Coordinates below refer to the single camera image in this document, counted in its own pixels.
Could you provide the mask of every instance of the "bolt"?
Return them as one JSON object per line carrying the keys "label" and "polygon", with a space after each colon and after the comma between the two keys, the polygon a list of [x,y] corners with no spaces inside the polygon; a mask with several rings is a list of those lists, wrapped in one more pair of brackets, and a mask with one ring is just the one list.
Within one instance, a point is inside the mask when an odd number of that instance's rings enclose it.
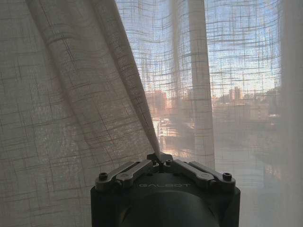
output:
{"label": "bolt", "polygon": [[107,173],[100,173],[99,174],[99,180],[104,181],[107,179]]}
{"label": "bolt", "polygon": [[170,166],[171,160],[167,160],[165,163],[166,163],[166,165]]}
{"label": "bolt", "polygon": [[223,180],[231,181],[232,180],[232,175],[230,173],[223,173]]}

